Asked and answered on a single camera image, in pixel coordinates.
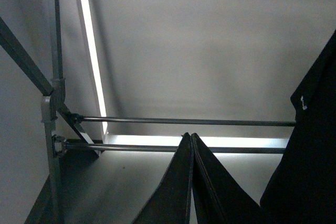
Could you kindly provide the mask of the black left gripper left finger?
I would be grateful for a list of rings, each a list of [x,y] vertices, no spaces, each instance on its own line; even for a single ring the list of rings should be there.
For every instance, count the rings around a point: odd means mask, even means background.
[[[184,133],[157,189],[133,223],[189,223],[194,150],[189,133]]]

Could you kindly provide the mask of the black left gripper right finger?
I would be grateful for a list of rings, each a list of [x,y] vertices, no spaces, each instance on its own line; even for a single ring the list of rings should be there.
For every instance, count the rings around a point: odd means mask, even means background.
[[[193,195],[198,223],[265,223],[265,213],[196,134]]]

